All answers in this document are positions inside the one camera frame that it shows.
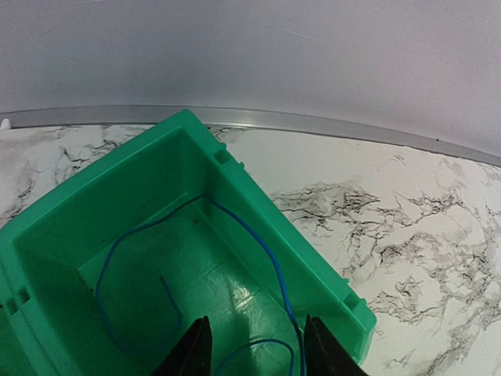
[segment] blue wire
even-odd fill
[[[171,335],[171,336],[169,336],[168,339],[162,341],[158,345],[155,345],[155,346],[153,346],[151,348],[144,349],[144,350],[133,349],[133,348],[131,348],[129,346],[126,346],[122,342],[122,340],[120,339],[120,337],[118,337],[113,332],[113,330],[111,328],[111,325],[110,325],[110,321],[109,321],[109,319],[108,319],[108,317],[106,315],[106,312],[104,310],[103,304],[101,303],[101,300],[100,300],[100,288],[101,288],[101,283],[103,282],[103,279],[104,279],[104,275],[105,275],[106,270],[108,268],[108,265],[110,264],[111,256],[113,255],[113,253],[115,252],[115,250],[117,249],[118,245],[122,242],[123,239],[125,239],[129,235],[132,235],[133,233],[136,233],[136,232],[138,232],[140,230],[144,230],[144,229],[147,229],[149,227],[152,227],[152,226],[155,226],[155,225],[161,224],[162,222],[167,221],[174,214],[176,214],[177,212],[179,212],[180,210],[182,210],[183,208],[185,208],[189,204],[192,204],[193,202],[198,201],[201,198],[206,199],[211,204],[213,204],[216,208],[218,208],[222,212],[224,212],[227,215],[229,215],[230,217],[232,217],[235,221],[237,221],[259,243],[259,245],[261,245],[261,247],[265,250],[265,252],[267,253],[268,257],[272,261],[273,266],[274,266],[275,271],[276,271],[276,275],[277,275],[278,280],[279,280],[279,285],[280,285],[280,290],[282,292],[283,304],[285,305],[285,310],[287,312],[287,315],[289,317],[290,322],[292,323],[292,326],[294,327],[294,331],[296,332],[297,342],[299,344],[299,353],[301,355],[301,376],[305,376],[306,375],[305,346],[304,346],[304,343],[303,343],[301,329],[299,328],[299,325],[297,324],[296,317],[294,316],[294,312],[292,310],[292,305],[290,304],[290,300],[289,300],[289,295],[287,293],[287,287],[285,285],[285,280],[283,279],[282,270],[280,269],[280,265],[279,265],[278,260],[275,257],[275,254],[273,253],[273,251],[271,250],[271,248],[265,243],[265,241],[243,219],[241,219],[233,211],[230,211],[229,209],[227,209],[224,206],[222,206],[221,204],[219,204],[217,201],[214,201],[210,197],[207,197],[205,195],[196,196],[196,197],[194,197],[194,198],[192,198],[192,199],[184,202],[183,204],[179,205],[177,208],[175,208],[173,211],[171,211],[170,213],[166,214],[165,216],[163,216],[163,217],[161,217],[161,218],[159,218],[159,219],[157,219],[155,221],[152,221],[152,222],[149,222],[149,223],[145,223],[144,225],[137,226],[136,228],[134,228],[132,230],[129,230],[128,232],[120,235],[118,237],[118,239],[113,243],[113,245],[111,246],[110,250],[108,251],[108,254],[106,255],[106,259],[104,261],[103,268],[101,269],[101,273],[99,274],[99,278],[97,280],[97,285],[96,285],[96,301],[97,301],[97,306],[99,308],[99,313],[101,315],[101,318],[103,319],[103,323],[104,323],[104,326],[106,328],[106,331],[110,335],[111,339],[115,342],[115,344],[117,344],[119,347],[121,347],[124,351],[131,352],[131,353],[142,353],[142,352],[149,352],[149,351],[155,351],[155,350],[161,349],[161,348],[165,347],[166,345],[168,345],[169,343],[171,343],[171,341],[174,339],[174,337],[178,334],[178,332],[180,331],[181,326],[182,326],[182,314],[181,314],[181,311],[179,310],[179,307],[175,304],[175,300],[174,300],[174,297],[172,296],[171,289],[169,288],[169,286],[167,285],[167,282],[165,281],[165,279],[163,277],[160,277],[160,281],[164,285],[165,291],[167,292],[167,295],[168,295],[168,297],[169,297],[169,299],[171,301],[171,304],[172,304],[172,306],[174,307],[174,309],[176,311],[176,314],[178,316],[178,324],[177,324],[177,326],[175,328],[174,334]],[[281,341],[275,340],[273,338],[266,339],[266,340],[260,340],[260,341],[261,342],[259,342],[259,343],[262,343],[262,342],[275,342],[275,343],[282,344]],[[232,359],[233,356],[234,356],[234,354],[236,354],[237,352],[239,352],[241,349],[242,348],[238,348],[234,353],[230,354],[230,356],[228,358],[226,358],[226,359],[227,360]],[[293,356],[291,357],[291,363],[294,364],[294,351],[292,352],[292,355]]]
[[[293,376],[294,373],[294,363],[295,363],[295,357],[294,357],[294,350],[290,345],[284,341],[280,341],[279,339],[274,339],[274,338],[266,338],[266,339],[259,339],[257,341],[249,342],[246,343],[245,345],[240,346],[238,349],[236,349],[234,352],[229,354],[222,362],[219,364],[218,369],[214,372],[214,376],[220,376],[223,372],[223,369],[228,365],[228,363],[236,356],[238,355],[242,350],[254,346],[254,345],[259,345],[261,343],[278,343],[279,345],[282,345],[283,347],[287,347],[287,350],[289,350],[290,353],[290,366],[289,366],[289,376]]]

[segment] wall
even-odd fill
[[[0,4],[0,113],[238,107],[501,155],[501,7],[466,0]]]

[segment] white marble surface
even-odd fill
[[[0,226],[147,126],[0,131]],[[374,375],[501,375],[501,168],[212,129],[378,318]]]

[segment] marble countertop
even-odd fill
[[[145,129],[0,131],[0,227]],[[374,375],[501,375],[501,168],[405,147],[212,128],[378,319]]]

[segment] green plastic bin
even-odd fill
[[[236,212],[276,253],[300,326],[308,313],[322,317],[360,362],[376,323],[366,302],[225,144],[184,110],[68,179],[0,230],[0,374],[153,371],[170,349],[131,355],[116,347],[94,288],[122,233],[203,193]],[[114,330],[131,345],[157,343],[177,322],[160,275],[182,311],[183,332],[197,317],[209,316],[213,368],[251,339],[279,338],[297,352],[268,256],[213,206],[191,204],[128,237],[115,252],[101,298]],[[284,348],[264,344],[239,354],[224,374],[285,375],[289,362]]]

